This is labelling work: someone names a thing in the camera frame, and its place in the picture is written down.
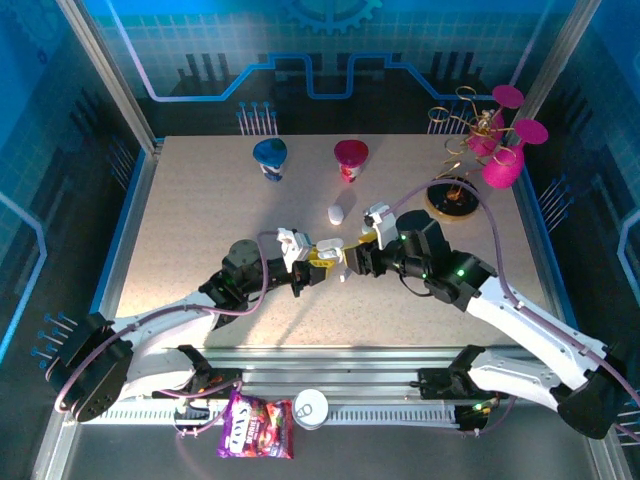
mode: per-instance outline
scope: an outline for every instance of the round tray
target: round tray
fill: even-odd
[[[462,177],[451,176],[441,178],[441,180],[447,179],[458,180],[475,189],[471,182]],[[478,209],[478,205],[480,204],[476,197],[464,189],[460,191],[456,199],[451,198],[449,191],[452,188],[457,189],[458,187],[451,184],[429,187],[427,188],[424,198],[427,211],[437,215],[438,219],[450,222],[469,217]]]

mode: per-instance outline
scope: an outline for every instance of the gear logo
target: gear logo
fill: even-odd
[[[35,45],[50,42],[60,31],[60,11],[55,0],[0,0],[2,11],[13,14]]]
[[[347,33],[347,28],[360,28],[360,22],[371,20],[373,10],[382,7],[381,0],[282,0],[290,20],[314,33],[329,35]]]

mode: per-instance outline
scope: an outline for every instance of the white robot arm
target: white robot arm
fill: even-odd
[[[279,229],[283,257],[267,262],[267,291],[290,285],[297,297],[303,287],[323,281],[337,265],[335,270],[342,275],[353,271],[378,277],[391,271],[401,277],[420,278],[434,297],[428,301],[439,300],[469,312],[504,332],[538,359],[514,360],[483,347],[468,346],[448,369],[456,395],[464,398],[484,391],[517,396],[557,411],[587,436],[604,437],[626,397],[617,382],[576,345],[586,346],[621,370],[627,358],[599,340],[567,327],[511,289],[518,301],[514,305],[513,299],[504,295],[495,270],[472,254],[452,251],[438,223],[425,211],[410,211],[396,220],[393,214],[385,213],[388,209],[376,204],[365,212],[365,223],[373,231],[351,247],[344,247],[340,239],[313,245],[306,234]],[[223,269],[198,292],[170,305],[185,306],[184,310],[173,308],[172,313],[122,336],[78,377],[64,401],[76,419],[95,418],[116,399],[161,390],[190,393],[194,385],[206,386],[211,381],[211,367],[197,349],[203,347],[212,330],[236,317],[211,313],[209,309],[245,311],[249,295],[259,292],[262,286],[262,265],[254,242],[242,240],[234,244],[222,264]],[[523,309],[542,316],[576,343],[543,328]],[[60,391],[92,349],[146,316],[119,318],[111,323],[102,318],[88,319],[54,356],[47,380]],[[93,399],[98,398],[109,398],[110,402],[92,407]]]

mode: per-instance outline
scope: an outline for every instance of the can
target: can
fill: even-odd
[[[319,390],[303,390],[293,400],[293,418],[305,430],[317,430],[328,417],[329,402]]]

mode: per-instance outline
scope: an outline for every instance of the cable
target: cable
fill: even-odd
[[[202,398],[202,397],[206,397],[207,395],[213,395],[214,393],[218,393],[221,390],[224,390],[225,388],[230,387],[233,384],[240,384],[240,387],[242,387],[242,379],[240,377],[234,378],[233,380],[229,380],[227,382],[218,384],[216,386],[213,386],[211,388],[208,388],[207,390],[203,390],[202,392],[198,392],[198,393],[180,393],[180,392],[174,392],[173,390],[160,390],[160,393],[164,395],[168,395],[173,398]]]
[[[485,427],[482,430],[480,430],[478,432],[478,435],[486,435],[487,433],[491,432],[492,430],[495,430],[500,425],[502,425],[502,422],[504,422],[506,420],[507,416],[511,413],[511,410],[513,409],[514,405],[516,404],[516,400],[518,400],[518,397],[513,397],[512,396],[511,400],[509,401],[509,405],[507,405],[507,409],[502,414],[502,416],[498,420],[496,420],[495,423],[492,423],[488,427]]]
[[[617,423],[613,426],[616,427],[618,431],[633,438],[636,442],[638,441],[638,434],[636,432],[633,432],[632,430],[628,429],[627,427],[623,427],[622,425],[618,425]]]
[[[480,202],[480,204],[484,208],[485,214],[487,215],[487,219],[489,220],[489,224],[491,225],[491,231],[493,232],[493,240],[494,240],[495,248],[496,248],[496,259],[497,259],[497,263],[498,263],[498,273],[499,273],[498,280],[500,281],[500,286],[502,287],[502,291],[504,292],[504,295],[509,300],[511,300],[513,305],[514,306],[518,305],[519,300],[513,294],[513,292],[511,291],[511,288],[509,288],[509,284],[507,283],[506,275],[505,275],[505,272],[504,272],[504,261],[503,261],[503,258],[502,258],[502,246],[500,244],[500,235],[498,233],[498,224],[496,223],[496,220],[495,220],[495,218],[493,216],[493,213],[491,213],[491,209],[487,205],[487,202],[480,196],[480,194],[478,193],[478,191],[476,189],[474,189],[474,188],[470,187],[469,185],[467,185],[466,183],[460,182],[458,180],[452,180],[452,179],[432,180],[430,182],[423,183],[422,185],[420,185],[420,186],[414,188],[413,190],[411,190],[404,197],[402,197],[400,200],[398,200],[394,205],[392,205],[389,208],[389,210],[387,210],[384,213],[382,213],[381,216],[384,218],[387,215],[395,212],[398,208],[400,208],[402,205],[404,205],[411,197],[413,197],[415,194],[425,190],[428,187],[433,187],[433,186],[436,186],[436,185],[451,185],[451,184],[458,185],[458,186],[464,188],[465,190],[467,190],[469,193],[471,193],[474,197],[476,197],[478,199],[478,201]],[[596,363],[598,366],[604,368],[607,372],[609,372],[611,374],[611,376],[613,376],[613,378],[615,378],[616,381],[622,386],[622,388],[624,388],[625,391],[631,396],[631,398],[634,400],[634,402],[636,402],[636,405],[640,405],[640,395],[638,394],[638,392],[636,392],[636,390],[631,386],[631,384],[629,382],[627,382],[627,380],[615,368],[613,368],[613,366],[611,366],[611,364],[609,362],[607,362],[606,360],[600,358],[594,352],[589,350],[589,348],[586,345],[584,345],[582,342],[576,340],[571,335],[567,334],[562,329],[558,328],[553,323],[549,322],[546,318],[538,315],[536,312],[532,311],[527,306],[522,306],[520,311],[522,313],[524,313],[527,317],[529,317],[531,320],[533,320],[535,323],[537,323],[539,326],[547,329],[548,331],[553,332],[559,338],[561,338],[565,342],[568,342],[569,344],[575,346],[576,348],[585,351],[587,358],[589,358],[594,363]],[[629,435],[631,438],[633,438],[635,441],[640,442],[640,436],[638,436],[637,434],[635,434],[635,433],[633,433],[631,431],[628,431],[628,432],[625,432],[625,433],[627,435]]]
[[[277,235],[277,234],[278,234],[278,232],[276,232],[276,231],[264,231],[264,232],[260,232],[258,234],[258,238],[257,238],[257,240],[258,240],[258,251],[260,253],[260,262],[262,264],[262,272],[263,272],[262,273],[262,289],[260,290],[260,297],[258,298],[258,301],[256,302],[256,304],[253,307],[251,307],[248,310],[245,310],[244,312],[236,312],[236,311],[233,311],[233,310],[223,310],[223,309],[220,309],[220,308],[212,308],[212,307],[207,307],[205,305],[197,305],[197,304],[177,305],[177,306],[173,306],[173,307],[162,308],[160,310],[157,310],[155,312],[150,313],[149,315],[147,315],[146,317],[138,320],[137,322],[130,323],[125,328],[123,328],[119,332],[116,332],[114,335],[112,335],[111,337],[106,339],[104,342],[102,342],[100,345],[98,345],[95,348],[95,350],[93,350],[91,353],[89,353],[89,355],[87,355],[87,357],[73,371],[73,373],[69,376],[69,378],[67,379],[65,384],[60,389],[60,392],[58,392],[58,396],[56,397],[56,400],[55,400],[55,402],[53,404],[53,408],[56,410],[56,412],[63,413],[63,412],[65,412],[67,410],[67,408],[63,408],[62,407],[62,402],[64,401],[64,397],[67,396],[67,393],[69,393],[69,390],[71,389],[71,387],[73,386],[75,381],[82,374],[82,372],[85,371],[85,369],[89,366],[89,364],[91,364],[91,362],[93,362],[98,357],[98,355],[100,355],[102,352],[104,352],[109,345],[114,343],[116,340],[119,340],[123,336],[127,335],[128,333],[131,333],[131,332],[137,330],[142,325],[144,325],[144,324],[146,324],[146,323],[148,323],[148,322],[150,322],[150,321],[152,321],[152,320],[154,320],[154,319],[156,319],[158,317],[162,317],[162,316],[167,315],[169,313],[178,312],[178,311],[201,310],[201,311],[205,311],[205,312],[209,312],[209,313],[218,313],[218,314],[221,314],[221,315],[233,315],[233,316],[236,316],[236,317],[242,317],[242,316],[246,316],[246,315],[251,315],[258,308],[260,308],[260,305],[262,305],[262,301],[264,300],[264,297],[265,297],[265,295],[267,293],[267,285],[269,283],[269,275],[266,274],[269,271],[269,269],[267,267],[267,257],[266,257],[266,255],[264,253],[264,249],[262,247],[261,239],[262,239],[262,237],[264,237],[266,235]]]
[[[215,390],[215,391],[223,390],[224,388],[228,387],[230,384],[233,384],[233,383],[237,384],[236,385],[236,392],[240,392],[240,390],[242,389],[242,380],[235,379],[235,380],[231,380],[229,382],[225,382],[224,384],[219,385],[218,387],[213,387],[213,388],[209,389],[209,390],[212,390],[211,392],[207,393],[207,391],[204,391],[204,392],[196,393],[196,394],[192,394],[192,395],[180,395],[178,398],[198,398],[198,397],[203,397],[205,395],[208,395],[209,393],[215,393],[213,390]],[[225,412],[229,408],[229,402],[224,406],[224,408],[222,410],[220,410],[220,413],[218,413],[218,415],[216,415],[213,418],[213,420],[211,420],[210,422],[205,423],[200,428],[194,428],[193,430],[180,430],[175,424],[173,426],[174,426],[174,428],[176,430],[178,430],[178,432],[181,435],[191,435],[192,437],[197,437],[202,432],[206,432],[211,427],[213,427],[216,423],[218,423],[218,421],[223,417],[223,415],[225,414]]]
[[[411,293],[413,293],[416,297],[433,297],[433,293],[431,292],[418,293],[415,290],[412,290],[411,287],[409,287],[409,285],[407,285],[406,282],[404,281],[404,277],[402,276],[401,273],[398,274],[398,278],[400,279],[400,283],[402,283],[405,286],[405,288],[409,290]]]

